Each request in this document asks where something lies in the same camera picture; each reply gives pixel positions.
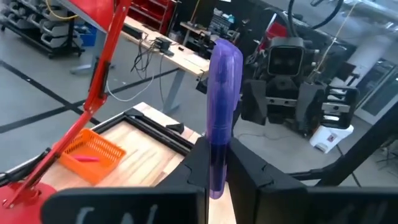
storage rack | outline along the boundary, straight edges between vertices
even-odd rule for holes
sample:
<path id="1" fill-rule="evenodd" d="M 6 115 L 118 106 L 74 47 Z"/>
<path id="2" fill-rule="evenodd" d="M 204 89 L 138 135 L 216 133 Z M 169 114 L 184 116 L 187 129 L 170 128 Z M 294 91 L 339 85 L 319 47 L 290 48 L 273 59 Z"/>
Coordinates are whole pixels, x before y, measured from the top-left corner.
<path id="1" fill-rule="evenodd" d="M 129 16 L 149 28 L 167 35 L 173 21 L 178 1 L 174 0 L 134 0 Z"/>
<path id="2" fill-rule="evenodd" d="M 1 31 L 9 29 L 30 44 L 47 53 L 49 58 L 77 54 L 81 55 L 82 40 L 74 30 L 75 20 L 55 17 L 47 8 L 45 0 L 3 0 L 0 11 Z M 52 10 L 59 16 L 73 14 L 56 0 L 50 1 Z"/>

orange basket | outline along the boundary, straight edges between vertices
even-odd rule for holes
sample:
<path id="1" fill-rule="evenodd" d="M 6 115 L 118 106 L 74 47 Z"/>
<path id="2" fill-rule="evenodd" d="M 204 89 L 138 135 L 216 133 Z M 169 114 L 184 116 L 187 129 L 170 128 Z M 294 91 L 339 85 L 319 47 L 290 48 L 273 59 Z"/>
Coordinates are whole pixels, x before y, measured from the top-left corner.
<path id="1" fill-rule="evenodd" d="M 126 152 L 90 129 L 83 129 L 58 160 L 66 168 L 95 185 L 116 168 Z M 80 162 L 75 156 L 98 161 Z"/>

white container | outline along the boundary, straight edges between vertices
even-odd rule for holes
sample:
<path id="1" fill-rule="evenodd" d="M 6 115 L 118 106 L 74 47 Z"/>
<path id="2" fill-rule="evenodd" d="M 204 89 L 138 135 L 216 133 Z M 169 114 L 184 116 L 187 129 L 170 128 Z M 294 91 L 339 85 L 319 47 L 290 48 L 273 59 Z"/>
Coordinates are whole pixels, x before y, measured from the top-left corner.
<path id="1" fill-rule="evenodd" d="M 341 140 L 349 136 L 354 131 L 354 127 L 350 125 L 347 129 L 327 128 L 319 126 L 315 134 L 310 139 L 310 144 L 328 153 Z"/>

